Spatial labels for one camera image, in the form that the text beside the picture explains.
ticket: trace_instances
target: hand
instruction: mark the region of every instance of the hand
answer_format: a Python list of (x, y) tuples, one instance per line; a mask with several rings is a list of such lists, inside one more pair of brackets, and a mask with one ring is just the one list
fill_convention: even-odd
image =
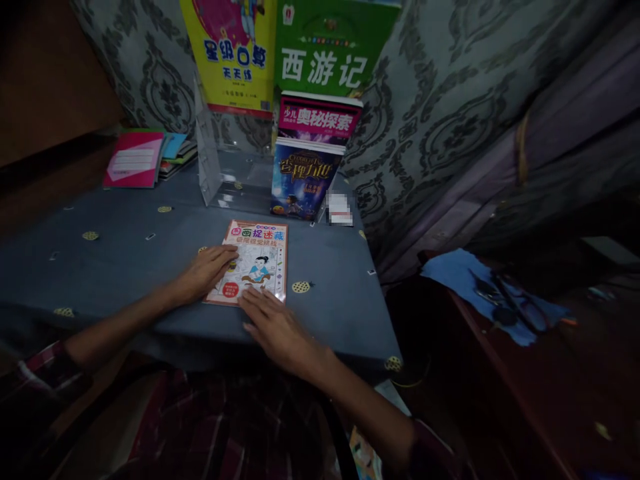
[(224, 276), (232, 260), (238, 258), (235, 245), (220, 245), (198, 253), (184, 272), (168, 283), (168, 295), (177, 306), (192, 303), (208, 294)]
[(266, 289), (246, 289), (238, 304), (253, 321), (243, 326), (282, 370), (314, 382), (331, 350), (314, 340), (293, 312)]

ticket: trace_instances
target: yellow book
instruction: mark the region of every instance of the yellow book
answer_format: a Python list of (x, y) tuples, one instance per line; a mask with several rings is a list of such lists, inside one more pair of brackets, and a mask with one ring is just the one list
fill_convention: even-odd
[(276, 0), (180, 0), (180, 6), (209, 108), (270, 119)]

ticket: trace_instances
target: person's right hand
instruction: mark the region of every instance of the person's right hand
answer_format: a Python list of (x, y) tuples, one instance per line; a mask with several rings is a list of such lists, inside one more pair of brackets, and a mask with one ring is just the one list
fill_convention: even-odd
[(250, 287), (238, 304), (253, 321), (244, 328), (282, 370), (313, 382), (331, 350), (312, 338), (293, 312), (266, 289)]

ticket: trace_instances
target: wooden cabinet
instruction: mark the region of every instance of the wooden cabinet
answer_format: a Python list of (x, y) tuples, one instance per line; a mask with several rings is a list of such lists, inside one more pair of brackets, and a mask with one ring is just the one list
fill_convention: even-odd
[(124, 118), (69, 0), (13, 3), (0, 33), (0, 167)]

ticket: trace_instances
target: curtain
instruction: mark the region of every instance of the curtain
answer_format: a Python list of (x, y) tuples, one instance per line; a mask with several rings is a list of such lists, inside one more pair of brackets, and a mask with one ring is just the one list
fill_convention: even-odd
[(639, 77), (640, 19), (630, 5), (533, 102), (523, 146), (527, 183), (518, 186), (512, 127), (382, 260), (382, 279), (414, 270), (420, 250), (496, 247), (640, 181)]
[[(343, 161), (369, 246), (389, 256), (454, 176), (580, 51), (614, 0), (405, 0)], [(71, 0), (129, 120), (193, 134), (195, 68), (177, 0)], [(214, 114), (228, 149), (268, 153), (268, 122)]]

